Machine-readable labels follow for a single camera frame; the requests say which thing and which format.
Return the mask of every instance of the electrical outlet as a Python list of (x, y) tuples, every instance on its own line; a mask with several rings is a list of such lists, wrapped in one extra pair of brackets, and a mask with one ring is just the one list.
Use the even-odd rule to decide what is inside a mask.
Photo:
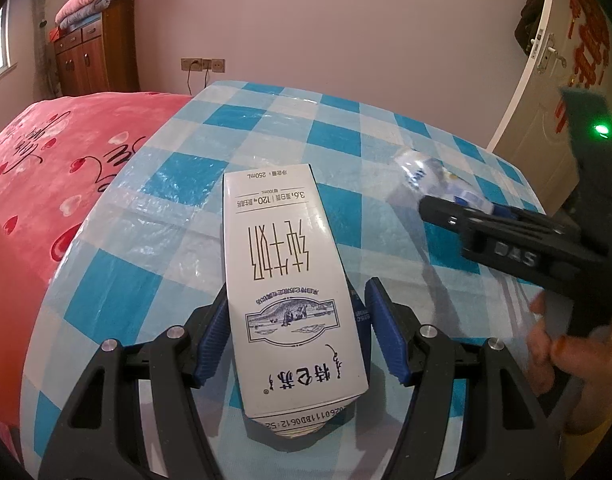
[(210, 63), (210, 59), (202, 59), (200, 57), (183, 57), (182, 58), (182, 70), (184, 72), (188, 72), (192, 70), (193, 72), (201, 72), (204, 70), (203, 66), (205, 62)]
[(224, 59), (211, 59), (213, 72), (226, 72), (226, 61)]

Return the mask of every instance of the drawer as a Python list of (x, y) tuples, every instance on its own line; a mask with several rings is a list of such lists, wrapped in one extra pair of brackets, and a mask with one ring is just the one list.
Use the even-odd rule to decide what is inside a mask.
[(96, 38), (97, 36), (102, 35), (102, 20), (97, 20), (96, 22), (89, 23), (86, 27), (82, 27), (81, 29), (82, 40), (88, 41)]
[(59, 54), (64, 50), (68, 50), (81, 43), (81, 30), (74, 30), (70, 34), (67, 34), (63, 38), (59, 38), (55, 41), (55, 54)]

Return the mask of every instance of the blue gripper pad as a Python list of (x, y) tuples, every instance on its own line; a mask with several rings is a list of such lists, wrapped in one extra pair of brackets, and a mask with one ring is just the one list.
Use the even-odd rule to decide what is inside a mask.
[(511, 220), (517, 220), (517, 216), (515, 216), (509, 208), (499, 204), (493, 204), (493, 215), (501, 216), (502, 218), (510, 218)]
[(359, 346), (362, 348), (362, 359), (364, 360), (364, 369), (366, 370), (366, 379), (370, 382), (371, 379), (371, 315), (362, 303), (359, 294), (351, 285), (350, 280), (346, 277), (348, 284), (348, 292), (350, 294), (350, 302), (353, 306), (355, 314), (355, 324), (357, 325), (357, 335), (359, 336)]
[(195, 378), (200, 386), (204, 386), (206, 381), (215, 375), (229, 337), (228, 301), (224, 295), (224, 300), (217, 306), (217, 310), (198, 345), (199, 359), (195, 369)]
[(388, 371), (397, 377), (401, 384), (409, 384), (412, 373), (408, 368), (408, 344), (388, 308), (390, 299), (383, 297), (380, 285), (373, 278), (366, 282), (364, 291), (364, 301), (371, 314), (372, 329), (384, 354)]

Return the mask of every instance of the blue checkered tablecloth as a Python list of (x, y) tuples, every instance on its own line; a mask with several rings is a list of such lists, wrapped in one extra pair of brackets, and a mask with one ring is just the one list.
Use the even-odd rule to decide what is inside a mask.
[[(502, 337), (521, 358), (532, 323), (528, 303), (538, 289), (463, 259), (457, 235), (420, 220), (392, 163), (402, 146), (438, 158), (493, 202), (541, 210), (513, 166), (380, 108), (244, 82), (215, 83), (184, 106), (102, 195), (46, 293), (22, 379), (27, 469), (36, 475), (60, 410), (104, 339), (151, 340), (212, 302), (225, 281), (225, 171), (309, 163), (360, 294), (368, 278), (379, 276), (393, 300), (411, 306), (422, 322), (455, 338)], [(443, 472), (454, 465), (464, 391), (457, 382)], [(195, 399), (227, 479), (342, 480), (381, 477), (410, 396), (388, 374), (373, 338), (368, 393), (311, 436), (285, 440), (244, 417), (231, 342)]]

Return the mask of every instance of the clear plastic bag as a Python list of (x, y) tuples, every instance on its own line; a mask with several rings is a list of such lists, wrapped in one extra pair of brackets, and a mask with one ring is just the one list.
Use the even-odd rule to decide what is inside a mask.
[(492, 202), (464, 179), (446, 170), (436, 158), (404, 148), (395, 154), (394, 160), (401, 168), (406, 186), (413, 194), (415, 207), (423, 197), (430, 195), (478, 209), (486, 214), (493, 212)]

